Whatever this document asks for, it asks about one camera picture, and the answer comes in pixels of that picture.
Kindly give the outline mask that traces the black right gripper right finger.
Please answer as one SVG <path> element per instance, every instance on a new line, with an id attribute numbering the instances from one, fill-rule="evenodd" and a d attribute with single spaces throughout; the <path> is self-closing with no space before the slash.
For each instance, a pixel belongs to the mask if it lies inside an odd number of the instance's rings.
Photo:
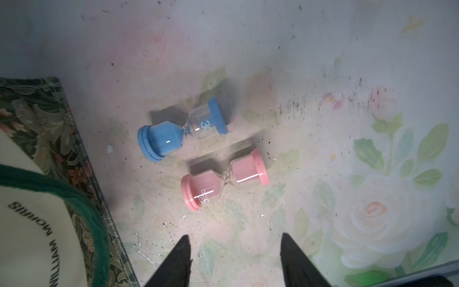
<path id="1" fill-rule="evenodd" d="M 288 233 L 282 234 L 280 258 L 286 287 L 331 287 Z"/>

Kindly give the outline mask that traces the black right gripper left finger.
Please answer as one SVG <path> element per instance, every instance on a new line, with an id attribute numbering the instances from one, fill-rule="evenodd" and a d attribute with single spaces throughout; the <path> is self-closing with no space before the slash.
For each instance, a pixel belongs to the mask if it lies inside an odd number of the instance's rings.
<path id="1" fill-rule="evenodd" d="M 191 275 L 191 245 L 189 235 L 183 235 L 146 287 L 188 287 Z"/>

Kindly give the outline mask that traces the cream canvas tote bag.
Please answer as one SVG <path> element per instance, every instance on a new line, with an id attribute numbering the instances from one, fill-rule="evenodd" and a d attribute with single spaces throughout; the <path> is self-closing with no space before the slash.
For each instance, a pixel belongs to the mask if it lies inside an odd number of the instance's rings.
<path id="1" fill-rule="evenodd" d="M 68 197 L 1 187 L 2 286 L 139 285 L 58 78 L 1 79 L 1 164 L 71 186 L 104 222 L 91 228 Z"/>

